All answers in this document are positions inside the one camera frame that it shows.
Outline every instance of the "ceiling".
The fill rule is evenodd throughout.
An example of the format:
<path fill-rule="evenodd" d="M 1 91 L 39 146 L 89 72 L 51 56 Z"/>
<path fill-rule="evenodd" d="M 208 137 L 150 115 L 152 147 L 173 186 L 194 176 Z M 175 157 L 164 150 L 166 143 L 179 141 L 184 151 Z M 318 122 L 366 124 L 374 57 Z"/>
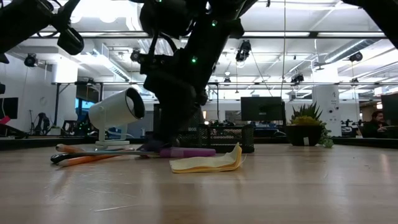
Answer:
<path fill-rule="evenodd" d="M 79 32 L 127 32 L 141 31 L 138 20 L 140 4 L 129 1 L 110 1 L 110 0 L 81 0 L 80 5 L 73 13 L 72 26 Z M 241 18 L 242 25 L 247 32 L 277 32 L 277 31 L 299 31 L 299 32 L 379 32 L 379 28 L 370 19 L 366 12 L 357 7 L 344 4 L 338 0 L 287 0 L 286 10 L 284 1 L 271 0 L 271 6 L 266 7 L 266 1 L 258 1 Z M 48 27 L 44 32 L 53 30 Z M 325 56 L 339 47 L 354 41 L 352 39 L 290 39 L 290 38 L 258 38 L 252 37 L 250 40 L 252 52 L 244 65 L 237 65 L 235 61 L 236 49 L 242 40 L 229 39 L 224 51 L 218 61 L 215 73 L 211 77 L 211 82 L 222 82 L 226 72 L 230 73 L 231 81 L 236 82 L 261 82 L 264 78 L 267 82 L 281 82 L 285 76 L 286 82 L 290 82 L 290 77 L 295 73 L 302 73 L 306 82 L 312 82 L 320 75 L 313 66 L 320 57 Z M 129 56 L 133 49 L 139 48 L 142 52 L 147 51 L 151 40 L 148 38 L 126 39 L 126 38 L 95 38 L 85 39 L 86 48 L 81 55 L 71 57 L 62 49 L 59 52 L 48 52 L 46 47 L 57 47 L 56 39 L 28 39 L 20 46 L 13 49 L 16 54 L 27 53 L 28 49 L 35 47 L 38 58 L 50 63 L 56 63 L 61 55 L 70 57 L 78 63 L 80 77 L 92 77 L 97 81 L 113 82 L 120 81 L 114 74 L 104 66 L 102 61 L 95 60 L 91 54 L 93 49 L 102 49 L 102 45 L 109 49 L 109 59 L 118 68 L 125 72 L 132 80 L 143 81 L 145 75 L 139 74 L 139 64 L 132 62 Z M 179 46 L 184 47 L 186 40 L 176 40 Z M 157 43 L 157 54 L 170 54 L 171 49 L 166 41 L 160 40 Z M 369 47 L 361 50 L 363 60 L 360 62 L 340 60 L 326 66 L 327 69 L 338 71 L 339 81 L 348 82 L 353 77 L 360 78 L 361 82 L 377 82 L 385 80 L 391 82 L 398 78 L 398 64 L 391 65 L 388 69 L 379 71 L 380 68 L 398 61 L 398 51 L 387 40 L 382 39 Z M 242 86 L 242 89 L 267 88 L 264 86 Z M 373 91 L 375 86 L 368 85 L 358 89 L 361 93 Z M 289 92 L 292 87 L 286 85 Z"/>

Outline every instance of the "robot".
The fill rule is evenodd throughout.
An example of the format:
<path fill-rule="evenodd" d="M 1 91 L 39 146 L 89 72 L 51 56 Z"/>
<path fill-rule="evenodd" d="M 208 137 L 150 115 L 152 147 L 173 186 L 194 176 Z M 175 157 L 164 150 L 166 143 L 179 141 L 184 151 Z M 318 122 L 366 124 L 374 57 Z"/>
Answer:
<path fill-rule="evenodd" d="M 59 13 L 51 14 L 47 0 L 13 0 L 0 9 L 0 62 L 4 55 L 31 35 L 53 25 L 60 37 L 58 45 L 71 55 L 84 47 L 80 34 L 70 27 L 69 19 L 80 0 L 69 0 Z M 141 149 L 157 151 L 171 146 L 177 131 L 207 101 L 203 94 L 229 38 L 244 34 L 240 17 L 256 0 L 130 0 L 144 3 L 140 15 L 143 30 L 152 39 L 148 54 L 133 52 L 131 59 L 140 63 L 147 78 L 144 88 L 153 92 L 162 106 L 160 128 L 154 140 Z M 343 0 L 363 8 L 398 47 L 397 29 L 390 23 L 398 12 L 395 0 Z M 190 34 L 187 45 L 177 49 L 172 38 Z M 174 51 L 172 56 L 155 55 L 158 38 L 165 39 Z"/>

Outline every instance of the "man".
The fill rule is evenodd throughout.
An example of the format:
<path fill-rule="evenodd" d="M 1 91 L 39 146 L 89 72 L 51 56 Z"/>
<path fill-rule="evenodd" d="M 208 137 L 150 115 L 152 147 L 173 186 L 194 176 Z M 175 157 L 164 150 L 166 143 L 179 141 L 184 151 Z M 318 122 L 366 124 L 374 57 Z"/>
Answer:
<path fill-rule="evenodd" d="M 372 114 L 372 120 L 366 122 L 363 126 L 363 137 L 364 138 L 385 138 L 385 132 L 388 126 L 387 123 L 384 122 L 384 115 L 382 111 L 376 111 Z"/>

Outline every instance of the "table surface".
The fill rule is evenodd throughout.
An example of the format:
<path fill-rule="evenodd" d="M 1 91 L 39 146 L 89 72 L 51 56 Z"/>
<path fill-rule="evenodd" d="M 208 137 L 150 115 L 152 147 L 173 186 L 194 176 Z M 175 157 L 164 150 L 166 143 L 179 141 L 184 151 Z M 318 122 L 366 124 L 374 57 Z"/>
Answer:
<path fill-rule="evenodd" d="M 398 223 L 398 150 L 256 145 L 233 172 L 122 156 L 68 168 L 0 152 L 2 223 Z"/>

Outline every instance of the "plant pot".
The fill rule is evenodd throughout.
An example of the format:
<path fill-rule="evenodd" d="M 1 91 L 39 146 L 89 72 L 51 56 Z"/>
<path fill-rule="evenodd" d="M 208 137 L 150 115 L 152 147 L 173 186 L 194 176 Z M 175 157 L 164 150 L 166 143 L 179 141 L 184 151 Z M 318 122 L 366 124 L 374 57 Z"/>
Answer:
<path fill-rule="evenodd" d="M 322 126 L 286 126 L 287 140 L 294 146 L 305 146 L 304 138 L 308 138 L 308 146 L 315 146 L 322 135 Z"/>

